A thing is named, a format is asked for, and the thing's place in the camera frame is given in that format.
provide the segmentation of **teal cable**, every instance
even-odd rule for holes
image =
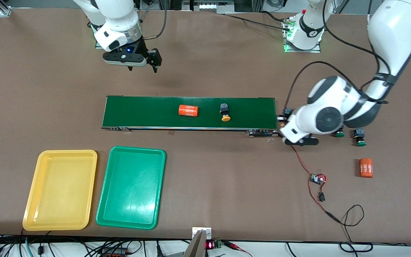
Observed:
[[[33,253],[31,252],[30,246],[28,244],[28,237],[25,238],[25,245],[26,245],[26,250],[28,250],[30,257],[34,257]]]

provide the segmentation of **orange can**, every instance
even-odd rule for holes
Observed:
[[[197,106],[181,104],[178,107],[178,115],[197,117],[198,116],[198,109],[199,109],[199,107],[197,107]]]
[[[359,169],[361,177],[374,177],[374,163],[370,158],[359,160]]]

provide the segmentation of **table surface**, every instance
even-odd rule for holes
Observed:
[[[246,18],[277,25],[267,15]],[[163,13],[150,11],[144,34],[157,34]],[[57,235],[188,238],[191,227],[239,240],[345,241],[343,229],[310,198],[306,172],[279,138],[242,132],[101,129],[107,95],[275,97],[282,112],[297,72],[315,60],[331,62],[357,85],[375,72],[374,58],[323,36],[321,54],[283,52],[280,31],[209,12],[169,11],[160,38],[163,64],[111,66],[80,9],[15,9],[0,18],[0,234],[19,234],[36,159],[44,150],[98,152],[90,223]],[[369,47],[366,16],[334,15],[330,28]],[[321,78],[336,75],[314,65],[300,76],[289,107],[305,104]],[[365,218],[349,228],[354,241],[411,242],[411,62],[376,121],[367,146],[320,136],[298,148],[313,173],[324,173],[324,208],[337,217],[361,204]],[[158,225],[152,231],[98,226],[96,209],[110,149],[161,148],[167,153]],[[375,177],[360,178],[360,158],[372,158]],[[359,218],[351,213],[350,222]]]

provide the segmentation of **gray floor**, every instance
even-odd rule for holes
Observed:
[[[374,0],[372,4],[372,13],[381,4],[381,0]],[[78,8],[72,0],[9,0],[7,5],[11,7],[62,7],[62,8]],[[286,7],[276,8],[264,5],[264,10],[277,12],[297,12],[301,11],[307,5],[307,0],[288,0]],[[369,0],[350,0],[343,13],[347,14],[365,14],[369,6]]]

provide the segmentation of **plastic tray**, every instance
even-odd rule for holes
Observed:
[[[163,150],[112,148],[96,223],[132,229],[155,228],[165,160]]]
[[[23,218],[27,231],[79,230],[90,218],[98,155],[48,150],[39,155]]]

